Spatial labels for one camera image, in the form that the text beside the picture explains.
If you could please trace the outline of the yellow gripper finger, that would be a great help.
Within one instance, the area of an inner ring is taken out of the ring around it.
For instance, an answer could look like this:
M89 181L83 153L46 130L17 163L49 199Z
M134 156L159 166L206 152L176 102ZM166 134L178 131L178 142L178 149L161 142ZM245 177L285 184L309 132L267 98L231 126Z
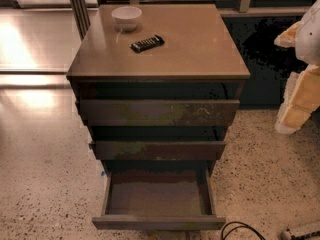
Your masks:
M275 130L280 134L293 134L303 126L310 116L309 112L282 103L277 114Z
M283 48L296 47L299 44L299 41L298 41L299 27L300 27L300 21L291 25L288 29L284 30L281 34L279 34L275 38L274 44Z

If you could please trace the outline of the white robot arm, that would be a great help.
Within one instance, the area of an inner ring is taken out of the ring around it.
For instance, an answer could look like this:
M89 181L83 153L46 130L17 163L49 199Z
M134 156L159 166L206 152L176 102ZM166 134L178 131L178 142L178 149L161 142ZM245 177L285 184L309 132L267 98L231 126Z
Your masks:
M274 44L294 47L296 58L307 64L301 73L290 73L275 123L278 133L293 134L320 107L320 0L278 35Z

